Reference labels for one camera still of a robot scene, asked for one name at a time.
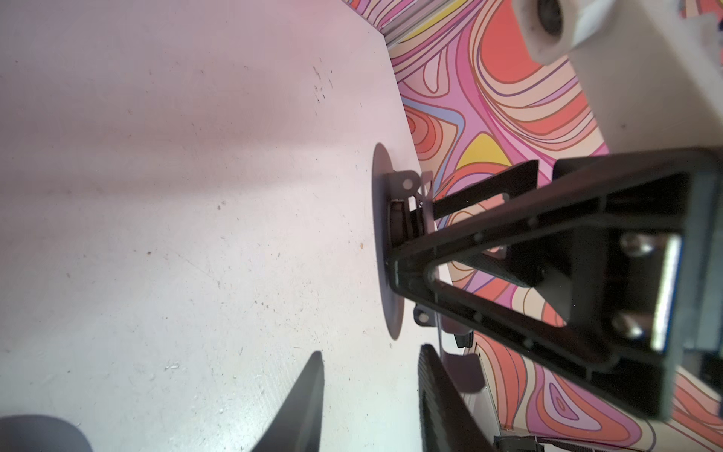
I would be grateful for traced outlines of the grey phone stand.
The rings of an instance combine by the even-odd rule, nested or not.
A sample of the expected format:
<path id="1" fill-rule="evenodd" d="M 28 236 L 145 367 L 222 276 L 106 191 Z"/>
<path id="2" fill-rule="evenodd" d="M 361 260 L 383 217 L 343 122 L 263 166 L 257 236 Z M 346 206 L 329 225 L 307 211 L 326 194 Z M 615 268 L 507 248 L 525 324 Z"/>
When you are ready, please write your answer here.
<path id="1" fill-rule="evenodd" d="M 372 164 L 372 211 L 381 306 L 391 339 L 399 339 L 405 299 L 392 288 L 387 258 L 391 250 L 435 230 L 429 192 L 432 174 L 397 171 L 386 147 L 375 146 Z"/>
<path id="2" fill-rule="evenodd" d="M 92 446 L 75 425 L 46 415 L 1 418 L 2 451 L 83 451 Z"/>

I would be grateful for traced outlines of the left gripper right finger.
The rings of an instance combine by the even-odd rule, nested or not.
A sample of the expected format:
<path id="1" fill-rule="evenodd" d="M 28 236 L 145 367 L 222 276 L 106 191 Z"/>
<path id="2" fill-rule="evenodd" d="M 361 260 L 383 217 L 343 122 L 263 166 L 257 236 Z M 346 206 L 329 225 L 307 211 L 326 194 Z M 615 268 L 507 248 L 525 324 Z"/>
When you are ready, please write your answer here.
<path id="1" fill-rule="evenodd" d="M 418 358 L 422 450 L 493 451 L 431 345 Z"/>

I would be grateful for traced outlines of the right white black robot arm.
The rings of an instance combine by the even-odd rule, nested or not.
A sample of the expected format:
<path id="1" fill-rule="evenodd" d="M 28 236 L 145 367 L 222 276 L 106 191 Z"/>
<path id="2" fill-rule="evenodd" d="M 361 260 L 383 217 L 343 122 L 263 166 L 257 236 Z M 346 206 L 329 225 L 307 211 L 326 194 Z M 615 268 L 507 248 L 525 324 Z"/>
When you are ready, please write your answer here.
<path id="1" fill-rule="evenodd" d="M 374 150 L 380 297 L 665 420 L 676 372 L 722 388 L 722 71 L 715 17 L 670 1 L 517 1 L 529 55 L 568 57 L 607 156 L 506 169 L 438 201 Z"/>

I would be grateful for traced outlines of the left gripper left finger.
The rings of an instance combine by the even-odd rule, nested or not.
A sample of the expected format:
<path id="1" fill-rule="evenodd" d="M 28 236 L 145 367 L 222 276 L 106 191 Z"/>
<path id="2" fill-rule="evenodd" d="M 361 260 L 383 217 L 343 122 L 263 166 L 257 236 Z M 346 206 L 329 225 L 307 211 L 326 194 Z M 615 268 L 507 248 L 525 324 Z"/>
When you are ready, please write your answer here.
<path id="1" fill-rule="evenodd" d="M 322 433 L 324 388 L 323 357 L 320 351 L 315 351 L 252 451 L 318 451 Z"/>

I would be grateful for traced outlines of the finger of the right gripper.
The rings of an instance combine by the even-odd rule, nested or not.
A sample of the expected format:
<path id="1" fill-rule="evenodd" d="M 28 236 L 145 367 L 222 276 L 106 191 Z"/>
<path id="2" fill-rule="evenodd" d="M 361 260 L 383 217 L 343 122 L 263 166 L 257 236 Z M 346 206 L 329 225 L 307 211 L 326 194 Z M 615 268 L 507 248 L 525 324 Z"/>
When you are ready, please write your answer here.
<path id="1" fill-rule="evenodd" d="M 434 220 L 392 288 L 636 416 L 686 370 L 722 388 L 722 152 L 562 159 L 553 179 Z"/>
<path id="2" fill-rule="evenodd" d="M 515 198 L 538 186 L 538 161 L 531 160 L 492 175 L 433 203 L 435 220 L 500 194 Z"/>

